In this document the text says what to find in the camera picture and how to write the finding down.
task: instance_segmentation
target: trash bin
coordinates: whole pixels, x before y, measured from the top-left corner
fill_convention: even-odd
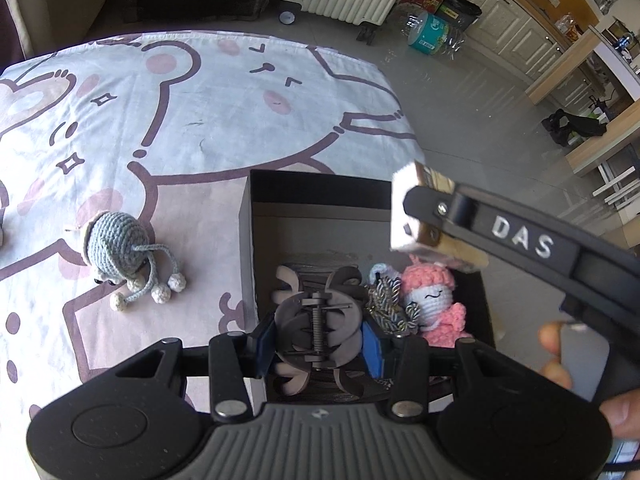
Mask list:
[[[444,0],[436,11],[436,16],[455,25],[460,30],[466,30],[481,15],[480,7],[469,0]]]

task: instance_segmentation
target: human hand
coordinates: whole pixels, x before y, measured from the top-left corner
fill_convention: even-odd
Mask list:
[[[560,364],[560,331],[562,322],[543,325],[538,332],[538,339],[543,348],[554,357],[540,370],[547,379],[563,388],[571,388],[572,380],[569,372]],[[609,421],[615,438],[640,440],[640,390],[606,400],[600,405],[600,411]],[[625,480],[640,480],[640,471],[627,473]]]

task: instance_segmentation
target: tiled floor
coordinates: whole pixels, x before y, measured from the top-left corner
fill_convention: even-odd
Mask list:
[[[590,198],[595,173],[577,178],[540,121],[554,108],[535,107],[525,84],[469,49],[456,59],[429,57],[406,46],[391,27],[372,46],[355,41],[358,28],[300,13],[283,25],[268,11],[255,22],[145,23],[124,25],[111,0],[88,38],[140,30],[206,28],[269,34],[328,46],[375,63],[398,94],[427,162],[453,180],[496,192],[600,234],[616,227],[611,211]],[[484,272],[498,323],[506,330],[500,349],[538,367],[546,354],[536,342],[537,327],[559,317],[562,294],[539,280],[492,259]]]

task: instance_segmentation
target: bed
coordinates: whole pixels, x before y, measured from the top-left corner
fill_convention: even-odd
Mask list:
[[[422,150],[378,69],[211,31],[133,34],[0,79],[0,470],[36,478],[24,436],[55,398],[166,336],[242,330],[238,211],[251,168],[389,180]],[[100,210],[137,217],[188,287],[114,312],[79,254]],[[168,262],[160,261],[159,266]],[[188,402],[208,411],[206,381]]]

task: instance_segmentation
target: open box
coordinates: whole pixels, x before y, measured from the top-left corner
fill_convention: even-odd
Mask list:
[[[276,308],[271,293],[280,288],[276,268],[281,264],[357,266],[365,279],[375,263],[400,271],[410,265],[407,254],[389,250],[390,219],[390,182],[251,171],[239,218],[245,329],[250,332]],[[457,285],[454,301],[466,306],[466,331],[495,347],[480,273],[452,272]],[[250,380],[249,386],[256,408],[266,400],[264,382]]]

